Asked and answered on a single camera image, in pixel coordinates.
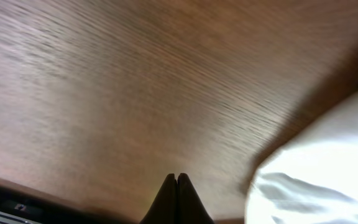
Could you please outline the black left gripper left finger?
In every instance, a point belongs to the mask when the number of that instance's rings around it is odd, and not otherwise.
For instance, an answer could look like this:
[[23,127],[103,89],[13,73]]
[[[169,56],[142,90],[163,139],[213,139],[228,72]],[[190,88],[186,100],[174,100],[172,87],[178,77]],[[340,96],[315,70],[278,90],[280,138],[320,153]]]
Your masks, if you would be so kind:
[[176,211],[177,180],[174,174],[168,174],[140,224],[175,224]]

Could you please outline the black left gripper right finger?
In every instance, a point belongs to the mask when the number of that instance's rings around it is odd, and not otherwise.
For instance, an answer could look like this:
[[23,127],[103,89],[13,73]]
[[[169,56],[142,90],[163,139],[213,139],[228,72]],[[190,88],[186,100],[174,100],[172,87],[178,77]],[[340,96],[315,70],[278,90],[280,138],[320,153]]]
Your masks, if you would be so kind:
[[179,224],[214,224],[185,173],[177,179],[177,220]]

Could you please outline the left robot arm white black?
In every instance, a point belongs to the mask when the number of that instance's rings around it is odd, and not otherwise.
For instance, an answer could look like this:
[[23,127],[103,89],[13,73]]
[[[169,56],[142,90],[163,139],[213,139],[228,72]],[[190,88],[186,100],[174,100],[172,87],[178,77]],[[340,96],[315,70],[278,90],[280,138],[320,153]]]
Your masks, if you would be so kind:
[[[189,176],[168,174],[141,223],[212,224]],[[85,212],[0,187],[0,223],[131,223],[128,218]]]

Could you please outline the white printed t-shirt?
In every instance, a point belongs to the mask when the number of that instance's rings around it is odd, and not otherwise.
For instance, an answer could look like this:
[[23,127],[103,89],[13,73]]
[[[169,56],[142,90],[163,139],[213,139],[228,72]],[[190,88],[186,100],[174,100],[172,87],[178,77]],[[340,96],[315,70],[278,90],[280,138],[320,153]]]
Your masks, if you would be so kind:
[[258,166],[245,222],[358,223],[358,92]]

